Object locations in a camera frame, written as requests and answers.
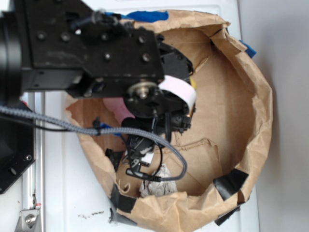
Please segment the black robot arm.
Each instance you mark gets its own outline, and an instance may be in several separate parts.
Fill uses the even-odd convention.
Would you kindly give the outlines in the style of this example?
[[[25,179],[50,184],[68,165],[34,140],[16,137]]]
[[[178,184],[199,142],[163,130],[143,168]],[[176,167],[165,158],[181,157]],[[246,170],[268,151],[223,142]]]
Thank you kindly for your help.
[[[8,106],[25,92],[121,97],[155,132],[183,132],[195,111],[192,73],[162,35],[81,0],[12,0],[0,14],[0,102]]]

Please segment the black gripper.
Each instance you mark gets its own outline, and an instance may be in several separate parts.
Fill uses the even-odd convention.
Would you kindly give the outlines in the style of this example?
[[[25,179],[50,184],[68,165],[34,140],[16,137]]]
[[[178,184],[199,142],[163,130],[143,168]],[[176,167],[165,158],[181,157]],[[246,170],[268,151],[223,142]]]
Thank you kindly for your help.
[[[196,110],[196,90],[190,80],[192,62],[179,50],[157,36],[164,79],[144,81],[131,86],[124,98],[134,118],[126,118],[123,127],[142,129],[155,134],[183,133],[191,127]]]

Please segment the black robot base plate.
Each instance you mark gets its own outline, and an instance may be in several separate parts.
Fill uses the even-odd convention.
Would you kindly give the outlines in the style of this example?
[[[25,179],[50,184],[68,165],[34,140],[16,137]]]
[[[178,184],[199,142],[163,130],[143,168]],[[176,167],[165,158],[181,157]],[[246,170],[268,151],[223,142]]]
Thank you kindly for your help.
[[[4,194],[33,162],[33,120],[1,113],[0,193]]]

